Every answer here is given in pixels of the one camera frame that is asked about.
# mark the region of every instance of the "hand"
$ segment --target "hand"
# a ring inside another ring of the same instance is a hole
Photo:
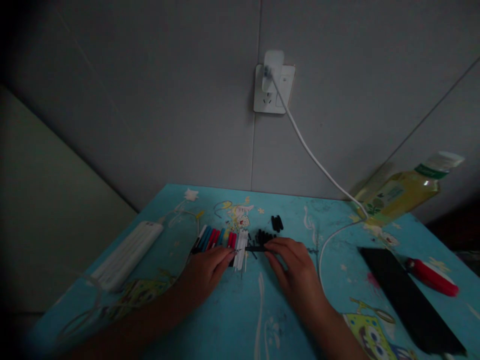
[[[338,315],[325,297],[315,265],[303,243],[276,237],[265,247],[279,254],[287,265],[285,270],[272,253],[265,252],[286,299],[308,329],[314,331],[332,315]]]
[[[218,285],[234,256],[233,248],[222,246],[192,256],[174,286],[177,299],[191,311],[200,306]]]

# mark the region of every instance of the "blue pencil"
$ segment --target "blue pencil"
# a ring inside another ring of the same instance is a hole
[[[212,236],[212,233],[214,231],[214,229],[211,226],[209,226],[209,228],[210,229],[208,229],[208,234],[205,237],[205,243],[201,247],[202,252],[205,252],[205,250],[207,250],[207,246],[209,245],[210,236]]]
[[[205,239],[208,239],[210,231],[212,231],[212,227],[207,226],[205,231],[203,232],[203,236],[201,237],[200,243],[198,244],[198,248],[201,251],[203,251],[204,249]]]
[[[220,236],[218,237],[218,242],[216,246],[222,246],[222,243],[224,242],[224,234],[225,234],[225,229],[222,229],[220,231]]]

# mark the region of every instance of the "wall outlet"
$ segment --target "wall outlet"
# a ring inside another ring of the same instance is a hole
[[[294,83],[295,66],[284,65],[281,68],[281,75],[278,87],[284,99],[290,103],[292,86]],[[262,82],[264,77],[264,66],[258,64],[255,68],[255,95],[253,99],[253,111],[256,113],[285,114],[280,97],[276,91],[264,92]]]

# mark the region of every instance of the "red pencil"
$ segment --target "red pencil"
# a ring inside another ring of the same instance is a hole
[[[220,237],[220,230],[217,230],[215,234],[215,238],[213,239],[213,244],[211,246],[212,248],[216,247],[217,244],[219,243],[219,237]]]
[[[231,231],[228,233],[228,242],[226,243],[226,247],[227,247],[227,248],[231,248],[231,247],[232,247],[232,234],[233,234],[233,233],[232,233]]]
[[[234,233],[232,236],[231,236],[231,247],[235,249],[235,243],[237,242],[237,234]]]
[[[210,239],[208,240],[208,245],[206,246],[206,251],[210,250],[212,248],[212,245],[214,243],[214,238],[215,234],[217,233],[216,229],[213,229],[210,235]]]

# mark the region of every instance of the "bottle label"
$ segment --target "bottle label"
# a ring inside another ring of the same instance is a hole
[[[398,181],[389,181],[366,203],[365,210],[371,216],[377,215],[382,209],[402,196],[404,192],[405,188],[401,183]]]
[[[444,178],[449,174],[448,172],[433,170],[432,168],[429,168],[428,166],[425,166],[423,164],[418,165],[415,168],[415,171],[419,174],[422,174],[423,176],[426,176],[427,178],[432,178],[437,180]]]

